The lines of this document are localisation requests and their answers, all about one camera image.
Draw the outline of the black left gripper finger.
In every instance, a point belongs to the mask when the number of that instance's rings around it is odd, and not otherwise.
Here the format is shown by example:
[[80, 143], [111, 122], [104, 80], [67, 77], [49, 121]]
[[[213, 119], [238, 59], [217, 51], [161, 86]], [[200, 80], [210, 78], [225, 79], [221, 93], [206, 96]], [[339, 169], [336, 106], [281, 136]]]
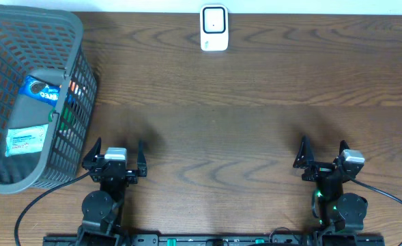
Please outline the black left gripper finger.
[[94, 146], [90, 149], [90, 151], [84, 156], [83, 163], [93, 163], [96, 162], [98, 155], [101, 150], [101, 138], [97, 138]]
[[143, 142], [140, 141], [138, 144], [138, 154], [137, 154], [137, 168], [138, 176], [147, 175], [147, 161], [143, 152]]

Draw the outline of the blue Oreo cookie pack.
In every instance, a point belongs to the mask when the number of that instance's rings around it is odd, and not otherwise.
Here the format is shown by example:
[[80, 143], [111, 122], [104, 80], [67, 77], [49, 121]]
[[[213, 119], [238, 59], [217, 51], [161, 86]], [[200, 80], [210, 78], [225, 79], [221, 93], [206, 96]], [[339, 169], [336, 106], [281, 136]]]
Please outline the blue Oreo cookie pack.
[[24, 84], [18, 93], [55, 107], [59, 99], [60, 89], [59, 86], [51, 85], [28, 75], [24, 78]]

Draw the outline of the green lid white jar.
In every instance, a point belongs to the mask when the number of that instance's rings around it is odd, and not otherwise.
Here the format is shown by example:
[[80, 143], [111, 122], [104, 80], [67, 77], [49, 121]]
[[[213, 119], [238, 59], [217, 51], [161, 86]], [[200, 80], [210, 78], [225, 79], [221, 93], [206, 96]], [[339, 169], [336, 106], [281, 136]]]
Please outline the green lid white jar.
[[[48, 114], [48, 121], [52, 122], [56, 114], [57, 112], [53, 107]], [[74, 117], [74, 114], [67, 107], [64, 107], [61, 112], [61, 122], [58, 127], [58, 131], [60, 133], [70, 132], [76, 126], [76, 123], [77, 119]]]

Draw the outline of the white teal wet wipes pack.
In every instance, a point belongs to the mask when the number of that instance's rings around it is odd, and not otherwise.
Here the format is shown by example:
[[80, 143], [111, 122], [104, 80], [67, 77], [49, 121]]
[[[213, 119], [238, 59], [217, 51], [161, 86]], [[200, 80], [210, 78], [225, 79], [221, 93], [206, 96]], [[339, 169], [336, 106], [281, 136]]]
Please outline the white teal wet wipes pack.
[[5, 156], [41, 152], [47, 129], [47, 124], [9, 129], [6, 137]]

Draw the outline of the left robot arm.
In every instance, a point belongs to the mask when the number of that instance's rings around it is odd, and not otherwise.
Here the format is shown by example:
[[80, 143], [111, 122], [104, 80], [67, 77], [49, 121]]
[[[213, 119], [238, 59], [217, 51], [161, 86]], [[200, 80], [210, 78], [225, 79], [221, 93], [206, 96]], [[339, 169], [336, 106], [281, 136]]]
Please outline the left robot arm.
[[101, 139], [98, 139], [82, 162], [82, 167], [100, 188], [89, 193], [83, 200], [83, 220], [78, 228], [75, 245], [130, 245], [129, 233], [121, 228], [121, 216], [126, 189], [147, 175], [143, 142], [138, 144], [135, 169], [127, 168], [127, 149], [108, 148], [104, 154], [100, 151]]

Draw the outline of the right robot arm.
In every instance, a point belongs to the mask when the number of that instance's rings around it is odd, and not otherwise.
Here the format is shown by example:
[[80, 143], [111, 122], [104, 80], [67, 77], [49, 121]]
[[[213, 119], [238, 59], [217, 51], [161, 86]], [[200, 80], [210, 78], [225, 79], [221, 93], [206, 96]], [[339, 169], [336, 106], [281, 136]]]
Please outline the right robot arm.
[[332, 162], [316, 161], [309, 138], [304, 136], [293, 167], [303, 169], [303, 181], [314, 182], [312, 213], [321, 228], [307, 239], [308, 245], [356, 245], [356, 232], [364, 228], [368, 202], [346, 193], [343, 184], [356, 177], [364, 167], [365, 158], [341, 141], [339, 155]]

